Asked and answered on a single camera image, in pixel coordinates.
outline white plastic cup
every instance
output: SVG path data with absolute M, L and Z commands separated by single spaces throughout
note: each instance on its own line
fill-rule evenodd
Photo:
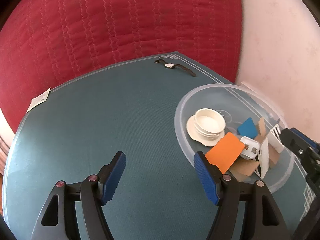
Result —
M 209 108 L 201 108 L 196 111 L 195 128 L 200 135 L 215 139 L 225 127 L 226 121 L 217 111 Z

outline white saucer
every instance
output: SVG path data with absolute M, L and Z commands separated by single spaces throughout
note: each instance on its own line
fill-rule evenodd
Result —
M 201 136 L 195 128 L 195 116 L 191 116 L 188 121 L 187 121 L 187 132 L 190 135 L 190 137 L 195 140 L 198 141 L 200 143 L 202 143 L 204 146 L 215 146 L 218 141 L 224 137 L 225 133 L 224 130 L 220 133 L 220 135 L 218 136 L 218 138 L 214 139 L 214 140 L 207 140 L 205 139 L 203 136 Z

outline blue gripper pad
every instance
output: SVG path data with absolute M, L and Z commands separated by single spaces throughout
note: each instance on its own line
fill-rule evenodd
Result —
M 105 205 L 110 201 L 116 191 L 118 183 L 121 179 L 122 173 L 126 165 L 126 157 L 124 153 L 121 153 L 119 159 L 117 160 L 115 166 L 112 169 L 108 179 L 103 185 L 103 193 L 101 197 L 101 202 Z
M 251 117 L 245 120 L 244 123 L 238 127 L 237 131 L 240 135 L 249 137 L 251 139 L 256 138 L 258 135 L 257 128 L 254 125 Z
M 207 198 L 212 201 L 213 204 L 217 205 L 219 202 L 219 197 L 216 183 L 212 179 L 198 153 L 196 153 L 193 157 L 193 163 Z

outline orange card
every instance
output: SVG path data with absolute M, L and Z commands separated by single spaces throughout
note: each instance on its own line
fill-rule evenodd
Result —
M 240 142 L 231 132 L 228 132 L 218 141 L 216 146 L 205 154 L 205 157 L 210 164 L 216 165 L 221 173 L 225 174 L 243 149 L 244 143 Z

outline watch face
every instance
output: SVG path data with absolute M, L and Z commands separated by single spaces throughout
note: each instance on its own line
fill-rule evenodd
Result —
M 172 64 L 172 63 L 165 64 L 165 67 L 168 67 L 168 68 L 172 68 L 173 66 L 174 66 L 174 64 Z

